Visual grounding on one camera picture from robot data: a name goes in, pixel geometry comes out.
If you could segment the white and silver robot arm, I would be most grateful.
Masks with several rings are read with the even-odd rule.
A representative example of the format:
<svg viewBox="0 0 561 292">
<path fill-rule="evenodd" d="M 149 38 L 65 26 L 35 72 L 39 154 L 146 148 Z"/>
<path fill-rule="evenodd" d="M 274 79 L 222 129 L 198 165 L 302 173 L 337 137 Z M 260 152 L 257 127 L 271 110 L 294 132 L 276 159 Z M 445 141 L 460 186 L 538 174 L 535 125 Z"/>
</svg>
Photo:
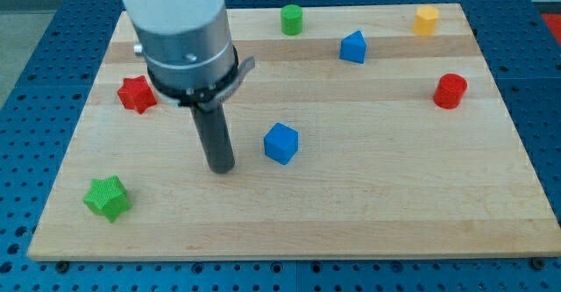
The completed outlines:
<svg viewBox="0 0 561 292">
<path fill-rule="evenodd" d="M 223 104 L 255 66 L 231 38 L 225 0 L 122 0 L 153 86 L 191 110 L 209 168 L 233 169 Z"/>
</svg>

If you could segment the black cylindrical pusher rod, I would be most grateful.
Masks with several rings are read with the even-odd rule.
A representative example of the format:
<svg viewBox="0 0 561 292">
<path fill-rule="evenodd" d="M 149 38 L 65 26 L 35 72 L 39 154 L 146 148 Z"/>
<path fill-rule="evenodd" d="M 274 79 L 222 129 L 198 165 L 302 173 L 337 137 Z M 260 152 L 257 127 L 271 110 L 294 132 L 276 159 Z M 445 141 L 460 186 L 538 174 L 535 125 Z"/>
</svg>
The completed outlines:
<svg viewBox="0 0 561 292">
<path fill-rule="evenodd" d="M 191 113 L 209 168 L 216 174 L 228 173 L 234 168 L 235 158 L 223 107 L 192 107 Z"/>
</svg>

